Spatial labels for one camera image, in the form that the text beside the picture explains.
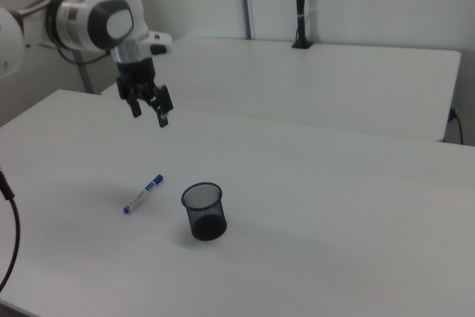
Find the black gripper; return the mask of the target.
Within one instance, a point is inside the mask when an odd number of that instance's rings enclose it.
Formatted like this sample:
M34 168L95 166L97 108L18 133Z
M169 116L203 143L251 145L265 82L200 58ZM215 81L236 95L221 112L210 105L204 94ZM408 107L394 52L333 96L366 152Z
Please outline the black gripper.
M151 57L138 62L117 63L119 77L116 79L119 98L125 100L134 118L142 114L137 95L131 87L155 86L155 67ZM168 88L165 85L154 87L148 100L148 105L154 109L159 127L168 125L168 113L174 108Z

